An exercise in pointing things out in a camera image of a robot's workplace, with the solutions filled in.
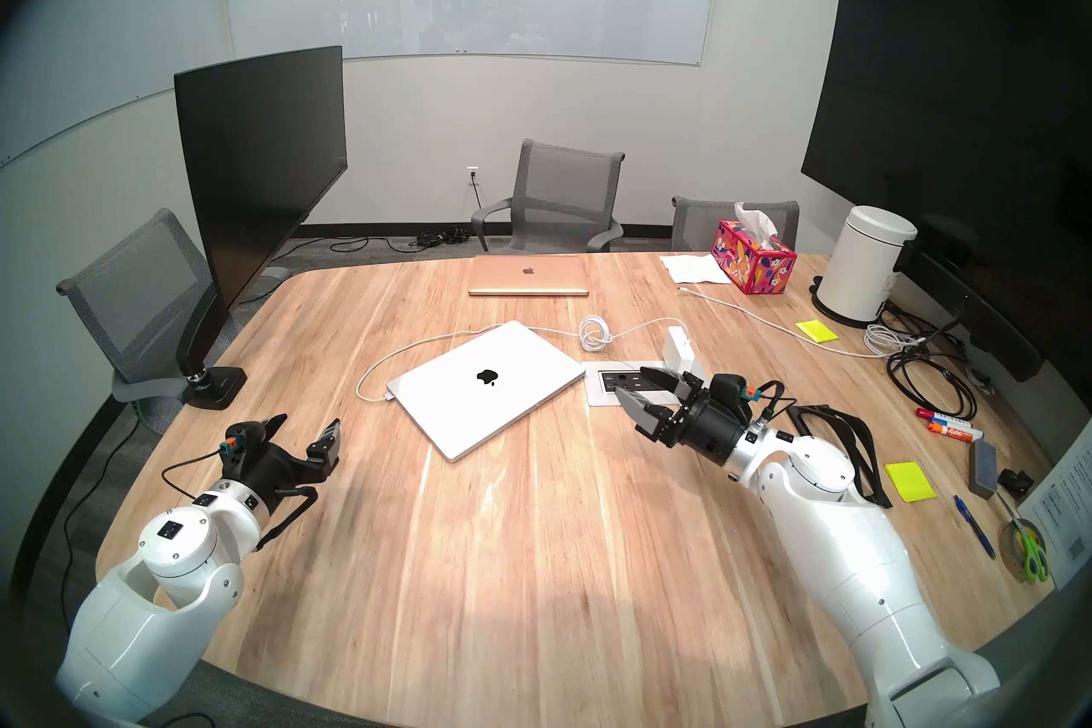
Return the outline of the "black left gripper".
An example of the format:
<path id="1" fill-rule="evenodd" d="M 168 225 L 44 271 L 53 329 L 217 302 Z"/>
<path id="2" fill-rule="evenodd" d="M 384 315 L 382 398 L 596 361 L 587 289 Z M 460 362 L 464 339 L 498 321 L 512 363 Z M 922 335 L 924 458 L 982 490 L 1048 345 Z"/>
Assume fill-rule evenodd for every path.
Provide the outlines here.
<path id="1" fill-rule="evenodd" d="M 262 441 L 248 443 L 241 450 L 241 484 L 260 500 L 269 517 L 285 499 L 284 491 L 320 482 L 320 473 L 331 473 L 339 464 L 341 420 L 334 419 L 307 447 L 307 461 L 292 456 L 278 447 L 274 435 L 287 420 L 277 414 L 262 420 Z"/>

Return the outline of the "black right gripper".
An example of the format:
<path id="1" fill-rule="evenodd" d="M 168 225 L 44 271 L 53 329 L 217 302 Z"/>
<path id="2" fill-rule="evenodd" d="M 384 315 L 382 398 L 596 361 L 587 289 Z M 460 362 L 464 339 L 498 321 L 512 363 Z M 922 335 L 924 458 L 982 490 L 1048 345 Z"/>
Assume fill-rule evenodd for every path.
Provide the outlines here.
<path id="1" fill-rule="evenodd" d="M 657 405 L 629 389 L 616 389 L 619 406 L 636 431 L 667 447 L 681 444 L 724 467 L 752 420 L 745 387 L 697 387 L 691 373 L 641 367 L 643 392 L 670 393 L 681 399 L 679 409 Z"/>

